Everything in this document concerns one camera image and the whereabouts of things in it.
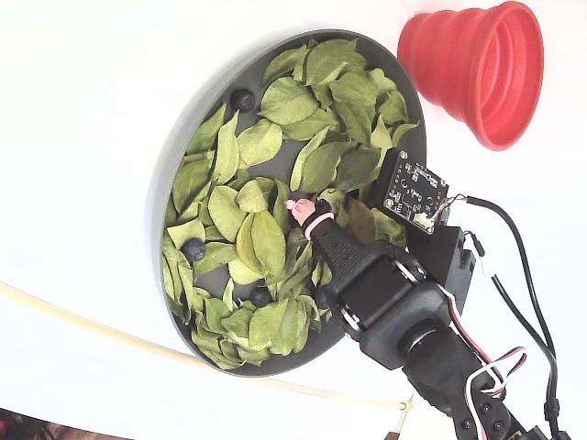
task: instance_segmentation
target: red and white wire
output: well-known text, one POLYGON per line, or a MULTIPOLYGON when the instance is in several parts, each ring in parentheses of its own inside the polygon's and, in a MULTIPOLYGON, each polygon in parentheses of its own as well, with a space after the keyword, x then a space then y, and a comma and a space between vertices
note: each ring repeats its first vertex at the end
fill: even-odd
POLYGON ((485 440, 487 438, 487 436, 486 436, 485 430, 482 427, 481 420, 479 418, 479 414, 477 414, 477 411, 475 410, 475 405, 473 403, 473 398, 471 396, 471 384, 475 380, 475 378, 480 376, 482 373, 491 371, 491 369, 493 367, 497 367, 498 364, 504 362, 505 360, 507 360, 508 358, 510 358, 511 356, 513 356, 517 353, 521 353, 522 356, 517 360, 514 367, 511 368, 510 371, 505 376, 505 380, 504 380, 504 383, 505 383, 507 381, 507 378, 511 374, 516 372, 520 367, 522 367, 522 365, 524 365, 524 362, 526 362, 527 352, 526 352, 526 349, 522 346, 517 346, 516 348, 511 349, 510 351, 505 353, 503 356, 497 358, 495 361, 490 362, 489 364, 479 368, 477 371, 474 371, 467 378, 467 382, 465 383, 465 402, 467 403, 467 408, 469 409, 469 411, 473 417, 473 421, 475 423, 475 429, 477 431, 478 440, 485 440))

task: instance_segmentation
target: wire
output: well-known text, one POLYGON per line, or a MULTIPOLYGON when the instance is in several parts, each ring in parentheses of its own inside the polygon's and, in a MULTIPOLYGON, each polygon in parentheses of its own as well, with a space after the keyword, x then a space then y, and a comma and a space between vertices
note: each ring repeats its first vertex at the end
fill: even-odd
MULTIPOLYGON (((457 329, 457 332, 459 333, 460 337, 469 346, 471 351, 473 353, 475 353, 477 358, 479 358, 483 362, 483 364, 486 365, 486 364, 491 363, 491 358, 481 349, 481 347, 479 345, 477 345, 475 343, 475 341, 469 336, 467 331, 463 328, 462 323, 461 323, 462 318, 460 316, 459 309, 457 309, 457 300, 455 299, 455 296, 452 293, 450 293, 449 291, 447 291, 440 284, 438 285, 438 287, 447 296, 447 298, 449 298, 450 318, 452 319, 452 322, 455 325, 455 328, 457 329)), ((500 373, 498 368, 492 368, 490 370, 490 374, 491 373, 493 376, 493 380, 495 381, 496 384, 498 384, 501 387, 501 389, 499 390, 499 392, 495 392, 495 393, 488 392, 488 394, 490 394, 492 396, 496 396, 498 394, 501 394, 499 396, 499 398, 502 400, 505 398, 504 377, 502 376, 502 374, 500 373)))
POLYGON ((524 362, 526 362, 527 352, 526 352, 526 349, 523 348, 522 346, 517 346, 516 348, 511 349, 510 351, 505 353, 503 356, 497 358, 494 362, 491 362, 491 363, 485 365, 484 367, 479 368, 477 371, 473 371, 471 373, 471 375, 467 378, 467 382, 465 383, 465 402, 467 403, 467 408, 469 409, 469 412, 471 413, 473 421, 475 423, 475 429, 477 430, 478 440, 483 440, 483 439, 487 438, 487 436, 485 434, 485 430, 483 429, 481 419, 479 418, 479 414, 477 414, 477 410, 475 409, 475 405, 473 403, 473 398, 471 396, 471 388, 472 388, 473 380, 475 378, 477 378, 479 375, 481 375, 482 373, 488 372, 490 369, 496 367, 497 364, 510 358, 511 356, 515 355, 516 353, 522 353, 522 356, 515 363, 514 367, 512 369, 510 369, 510 371, 507 373, 507 375, 506 375, 506 378, 507 378, 508 376, 514 374, 520 367, 522 367, 522 365, 524 365, 524 362))
POLYGON ((542 314, 542 310, 540 309, 540 304, 538 303, 538 298, 536 295, 536 291, 534 289, 534 282, 532 281, 532 275, 530 273, 530 266, 528 263, 526 249, 524 247, 524 241, 522 240, 522 236, 520 235, 520 232, 517 229, 514 220, 512 220, 508 213, 500 206, 498 206, 495 203, 491 203, 486 200, 472 196, 467 196, 466 200, 468 204, 480 206, 482 208, 489 209, 490 211, 493 211, 496 214, 498 214, 507 223, 510 230, 512 231, 512 234, 514 235, 515 242, 517 244, 518 251, 520 254, 520 258, 522 259, 522 267, 524 269, 526 285, 528 288, 528 292, 530 294, 530 301, 532 302, 534 312, 537 316, 538 322, 540 324, 540 329, 542 330, 545 339, 542 339, 542 337, 538 334, 534 327, 520 313, 512 299, 507 294, 507 291, 505 291, 505 288, 500 282, 497 275, 493 274, 491 279, 493 281, 493 285, 495 286, 497 291, 502 295, 502 298, 504 299, 505 303, 510 308, 514 316, 517 318, 520 324, 526 329, 530 336, 532 336, 540 350, 544 353, 544 356, 547 358, 548 364, 550 366, 550 373, 548 375, 547 398, 544 404, 544 415, 545 419, 548 421, 548 424, 550 426, 551 434, 555 436, 559 432, 559 401, 557 400, 559 370, 557 366, 556 351, 554 343, 552 341, 552 336, 550 335, 546 320, 544 319, 544 315, 542 314))
POLYGON ((474 204, 476 206, 480 206, 482 208, 489 209, 495 212, 500 217, 502 217, 502 219, 507 223, 510 230, 512 231, 512 234, 514 235, 515 242, 520 253, 520 258, 522 259, 522 267, 524 268, 524 275, 526 277, 526 284, 528 287, 528 292, 530 293, 530 301, 532 302, 532 307, 534 308, 534 312, 536 313, 536 316, 538 318, 538 323, 540 324, 540 328, 542 329, 542 333, 544 334, 544 337, 546 339, 547 347, 552 353, 552 356, 555 358, 557 355, 554 348, 554 343, 552 341, 552 336, 550 335, 550 332, 548 330, 546 320, 544 319, 544 315, 542 314, 542 310, 540 309, 540 304, 538 303, 538 297, 534 289, 534 282, 532 281, 532 274, 530 273, 530 265, 528 263, 528 257, 526 254, 526 248, 524 247, 524 241, 522 240, 522 236, 520 235, 520 231, 517 229, 514 220, 512 220, 512 217, 510 217, 508 213, 504 211, 504 209, 502 209, 495 203, 491 203, 486 200, 470 196, 467 197, 467 203, 474 204))

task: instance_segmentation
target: blueberry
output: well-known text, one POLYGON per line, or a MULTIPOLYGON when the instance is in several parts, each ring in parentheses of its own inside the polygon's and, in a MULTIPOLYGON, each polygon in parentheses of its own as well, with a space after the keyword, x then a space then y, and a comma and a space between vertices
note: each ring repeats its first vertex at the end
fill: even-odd
POLYGON ((182 253, 190 263, 199 261, 205 255, 205 243, 199 238, 190 238, 183 244, 182 253))
POLYGON ((316 302, 316 306, 318 307, 318 309, 327 309, 329 305, 326 289, 318 287, 314 291, 314 301, 316 302))
POLYGON ((271 302, 271 294, 266 287, 256 287, 250 291, 249 299, 255 307, 265 307, 271 302))
POLYGON ((247 89, 235 90, 230 95, 230 104, 235 110, 240 110, 240 113, 250 112, 255 106, 255 95, 247 89))

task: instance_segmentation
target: black cable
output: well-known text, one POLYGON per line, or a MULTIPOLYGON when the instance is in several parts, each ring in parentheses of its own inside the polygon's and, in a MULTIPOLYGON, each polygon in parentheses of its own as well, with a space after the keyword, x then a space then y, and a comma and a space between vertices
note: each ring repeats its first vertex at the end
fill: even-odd
POLYGON ((520 252, 520 258, 522 259, 522 267, 524 268, 524 276, 526 277, 526 284, 528 286, 528 292, 530 293, 530 301, 532 302, 532 307, 534 307, 534 312, 538 318, 538 323, 540 324, 540 328, 542 329, 542 333, 546 339, 546 344, 550 353, 554 358, 557 357, 554 343, 552 342, 552 337, 550 336, 550 332, 548 330, 548 326, 546 320, 544 319, 544 315, 542 314, 542 310, 540 309, 540 304, 538 303, 538 298, 536 296, 536 291, 534 290, 534 282, 532 281, 532 275, 530 273, 530 265, 528 263, 528 257, 526 255, 526 248, 524 247, 524 242, 522 241, 522 236, 517 229, 517 226, 512 220, 512 217, 508 215, 506 211, 504 211, 500 206, 495 203, 488 202, 483 199, 479 199, 477 197, 467 197, 468 204, 474 204, 476 206, 480 206, 482 208, 489 209, 496 214, 498 214, 502 219, 507 223, 512 234, 514 234, 515 243, 517 244, 517 248, 520 252))
POLYGON ((527 321, 527 319, 522 315, 522 313, 518 310, 515 306, 514 302, 505 291, 504 286, 497 278, 497 275, 492 276, 493 284, 497 291, 502 295, 505 303, 512 311, 514 316, 520 322, 520 324, 526 329, 526 331, 532 336, 534 342, 538 345, 544 356, 547 358, 548 364, 550 365, 550 373, 548 375, 548 386, 547 386, 547 402, 545 403, 545 418, 550 425, 550 432, 552 435, 559 431, 559 403, 557 401, 557 385, 559 381, 559 368, 557 366, 557 360, 553 356, 553 354, 548 349, 547 345, 544 343, 538 332, 534 329, 534 327, 527 321))

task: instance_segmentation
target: green leaf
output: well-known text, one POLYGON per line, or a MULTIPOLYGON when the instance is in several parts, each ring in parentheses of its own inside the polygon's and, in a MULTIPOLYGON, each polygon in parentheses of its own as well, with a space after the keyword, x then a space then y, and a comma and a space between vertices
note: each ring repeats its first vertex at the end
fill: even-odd
POLYGON ((250 235, 262 267, 273 275, 281 272, 285 264, 285 237, 268 211, 255 214, 250 235))
POLYGON ((347 212, 349 213, 348 229, 353 236, 364 245, 375 241, 377 229, 375 217, 371 210, 357 199, 349 198, 347 201, 347 212))
POLYGON ((269 207, 257 181, 249 181, 241 188, 237 195, 237 203, 246 213, 260 213, 269 207))
POLYGON ((260 280, 263 276, 242 262, 240 258, 235 258, 228 263, 228 273, 236 284, 251 284, 260 280))
POLYGON ((290 212, 285 206, 285 202, 289 198, 290 189, 287 187, 287 183, 279 179, 273 179, 275 186, 277 187, 277 197, 273 204, 271 213, 273 218, 280 226, 284 234, 290 232, 290 212))
POLYGON ((297 302, 290 299, 283 314, 282 325, 273 337, 273 353, 280 353, 284 356, 289 355, 294 348, 297 337, 297 302))
POLYGON ((206 184, 202 187, 202 189, 194 196, 192 201, 188 204, 187 208, 185 208, 182 214, 177 218, 178 222, 189 222, 190 220, 194 220, 198 216, 198 214, 200 214, 200 207, 203 206, 204 199, 207 197, 211 186, 212 182, 207 181, 206 184))
POLYGON ((233 190, 240 191, 240 189, 243 186, 245 186, 245 183, 247 183, 249 180, 250 180, 250 176, 249 176, 249 172, 247 170, 237 170, 235 177, 233 178, 232 181, 227 183, 227 186, 229 186, 233 190))
POLYGON ((216 226, 208 226, 204 229, 206 241, 218 241, 224 240, 224 236, 220 234, 220 231, 216 226))
POLYGON ((221 185, 232 179, 238 168, 238 141, 235 136, 237 129, 238 110, 232 119, 226 122, 218 131, 218 149, 216 150, 216 165, 212 174, 216 184, 221 185))
POLYGON ((203 159, 183 165, 175 176, 172 188, 173 205, 182 213, 208 182, 212 160, 203 159))
POLYGON ((374 118, 374 107, 349 103, 334 103, 332 109, 344 123, 347 133, 362 144, 371 141, 371 122, 374 118))
POLYGON ((303 63, 307 52, 308 48, 304 44, 300 48, 286 50, 273 58, 267 65, 265 73, 263 73, 261 81, 263 86, 267 85, 273 78, 292 71, 296 65, 303 63))
POLYGON ((257 309, 250 318, 249 343, 252 346, 269 344, 282 325, 289 300, 272 302, 257 309))
POLYGON ((307 140, 326 127, 332 127, 337 121, 327 112, 318 108, 303 121, 282 126, 283 133, 291 139, 307 140))
POLYGON ((377 90, 363 74, 349 71, 339 80, 331 82, 328 87, 337 103, 375 106, 377 90))
POLYGON ((200 348, 221 353, 220 346, 218 345, 218 335, 212 332, 204 330, 201 324, 197 326, 197 329, 192 329, 192 341, 200 348))
POLYGON ((169 237, 172 238, 176 248, 181 249, 183 244, 191 238, 205 240, 205 231, 202 222, 195 218, 191 222, 167 228, 169 237))
POLYGON ((267 348, 263 348, 259 351, 252 351, 243 348, 242 346, 237 346, 238 355, 241 359, 246 360, 249 364, 254 364, 259 366, 263 360, 267 360, 271 357, 271 353, 267 348))
POLYGON ((268 119, 261 119, 238 135, 238 166, 248 168, 271 159, 279 151, 282 141, 282 128, 268 119))
POLYGON ((257 259, 253 247, 251 229, 254 218, 255 214, 249 214, 247 215, 247 218, 245 218, 245 221, 242 222, 242 226, 240 227, 237 234, 237 254, 240 261, 244 263, 249 269, 251 269, 256 274, 262 274, 263 266, 257 259))
POLYGON ((322 276, 322 260, 319 260, 312 271, 312 283, 317 286, 322 276))
POLYGON ((400 248, 405 248, 405 228, 375 208, 372 208, 371 212, 375 218, 377 239, 390 241, 400 248))
POLYGON ((332 98, 332 93, 330 92, 330 87, 328 87, 328 84, 313 85, 312 92, 314 93, 314 97, 320 103, 320 106, 325 110, 329 108, 332 103, 334 103, 334 99, 332 98))
POLYGON ((387 94, 387 98, 377 108, 377 112, 381 113, 386 124, 395 124, 400 121, 407 122, 405 100, 397 90, 392 90, 387 94))
POLYGON ((220 324, 238 337, 249 337, 249 323, 252 315, 253 311, 240 307, 228 318, 222 319, 220 324))
POLYGON ((235 291, 235 282, 232 279, 228 279, 227 286, 224 289, 222 295, 222 301, 227 305, 228 310, 232 313, 237 310, 237 304, 232 299, 232 294, 235 291))
POLYGON ((179 301, 182 295, 182 279, 180 278, 180 272, 177 269, 177 264, 184 259, 182 253, 175 248, 172 239, 169 234, 163 235, 162 250, 167 264, 169 265, 170 274, 172 275, 173 281, 173 299, 179 301))
POLYGON ((338 214, 338 211, 345 203, 346 194, 335 188, 326 188, 317 197, 317 200, 325 200, 330 205, 330 209, 334 215, 338 214))
POLYGON ((320 278, 320 285, 324 286, 332 281, 332 272, 330 271, 330 267, 324 261, 322 265, 322 277, 320 278))
POLYGON ((357 63, 357 59, 362 58, 355 52, 356 46, 356 40, 345 39, 331 39, 318 44, 308 53, 305 83, 315 85, 335 81, 346 65, 357 63))
POLYGON ((210 119, 200 124, 187 146, 187 154, 206 151, 214 146, 218 130, 222 127, 222 124, 224 124, 224 113, 226 110, 227 105, 222 104, 210 119))
POLYGON ((352 191, 374 180, 381 152, 377 148, 359 148, 349 151, 340 160, 335 187, 341 191, 352 191))
POLYGON ((220 350, 222 350, 222 354, 231 362, 235 362, 237 364, 242 363, 242 359, 238 355, 237 346, 235 346, 232 342, 226 339, 221 340, 220 350))
POLYGON ((300 329, 299 334, 295 338, 295 342, 293 343, 293 352, 299 353, 305 347, 305 343, 308 340, 308 332, 310 329, 311 321, 309 319, 305 320, 304 326, 300 329))
POLYGON ((161 267, 163 268, 163 287, 165 288, 165 293, 167 293, 170 298, 175 299, 172 272, 169 269, 169 264, 167 264, 167 259, 165 257, 161 257, 161 267))
POLYGON ((204 312, 204 299, 211 298, 210 293, 200 287, 185 291, 187 306, 191 312, 204 312))
POLYGON ((389 131, 387 131, 387 127, 385 126, 381 115, 377 118, 377 127, 375 127, 371 133, 371 146, 381 149, 382 152, 387 151, 387 149, 392 147, 392 137, 390 136, 389 131))
POLYGON ((202 275, 210 270, 224 266, 236 257, 237 251, 234 245, 217 241, 206 243, 204 257, 194 263, 194 273, 202 275))
POLYGON ((257 307, 255 306, 255 304, 253 304, 249 300, 243 301, 241 303, 240 307, 243 308, 243 309, 251 310, 252 312, 254 312, 254 311, 257 310, 257 307))
POLYGON ((260 114, 280 126, 299 122, 319 107, 312 92, 293 78, 273 82, 260 103, 260 114))
POLYGON ((327 135, 327 132, 328 128, 324 128, 322 131, 312 137, 312 139, 307 144, 305 144, 302 150, 298 153, 295 164, 293 165, 292 176, 290 178, 290 189, 292 191, 297 191, 300 188, 304 162, 308 156, 310 156, 310 154, 312 154, 318 147, 320 147, 320 144, 327 135))
POLYGON ((242 365, 242 363, 233 362, 222 353, 210 351, 205 348, 200 348, 200 351, 210 360, 214 361, 214 363, 217 364, 221 369, 237 369, 242 365))
POLYGON ((202 221, 202 225, 204 226, 211 226, 214 224, 214 220, 210 216, 210 211, 208 210, 208 204, 210 203, 210 197, 205 197, 204 200, 200 203, 200 213, 198 218, 202 221))
POLYGON ((247 213, 237 204, 238 193, 228 186, 217 186, 210 194, 208 210, 214 225, 228 241, 235 241, 247 213))
POLYGON ((395 82, 387 78, 383 70, 379 68, 367 71, 365 76, 377 91, 377 105, 381 105, 385 101, 390 91, 397 90, 395 82))
POLYGON ((400 144, 400 139, 404 133, 411 130, 412 128, 418 127, 418 124, 420 124, 420 121, 418 121, 417 124, 401 124, 399 127, 397 127, 393 132, 392 145, 397 147, 400 144))
POLYGON ((301 190, 305 193, 317 193, 324 190, 337 174, 340 158, 352 144, 349 142, 333 142, 322 145, 304 162, 301 190))
POLYGON ((220 324, 220 320, 229 316, 230 310, 222 300, 218 298, 205 299, 205 321, 212 332, 222 335, 225 329, 220 324))
POLYGON ((165 225, 166 226, 173 226, 177 221, 177 212, 175 211, 175 206, 173 206, 173 200, 170 197, 167 201, 167 206, 165 207, 165 225))

